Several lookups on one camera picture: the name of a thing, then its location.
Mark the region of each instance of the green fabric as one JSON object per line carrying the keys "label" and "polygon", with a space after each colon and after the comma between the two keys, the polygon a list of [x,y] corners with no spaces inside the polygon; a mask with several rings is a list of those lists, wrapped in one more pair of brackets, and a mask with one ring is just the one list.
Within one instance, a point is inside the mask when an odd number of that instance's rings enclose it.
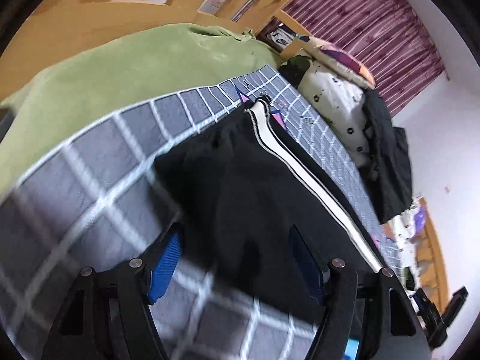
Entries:
{"label": "green fabric", "polygon": [[166,93],[215,85],[270,64],[250,33],[171,24],[119,38],[38,73],[7,98],[18,114],[0,144],[0,196],[62,140],[109,112]]}

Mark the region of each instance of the gray checkered bedsheet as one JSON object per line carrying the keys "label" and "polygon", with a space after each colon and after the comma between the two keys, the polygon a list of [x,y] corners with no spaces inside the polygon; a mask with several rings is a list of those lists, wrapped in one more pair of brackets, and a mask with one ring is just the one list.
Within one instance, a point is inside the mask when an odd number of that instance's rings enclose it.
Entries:
{"label": "gray checkered bedsheet", "polygon": [[[0,205],[0,318],[26,359],[39,359],[73,278],[137,256],[179,214],[155,180],[157,155],[199,133],[240,100],[267,93],[290,135],[327,171],[398,268],[397,248],[378,224],[349,155],[305,99],[265,66],[217,86],[118,110],[62,142]],[[261,304],[181,261],[151,307],[172,359],[303,359],[316,328]]]}

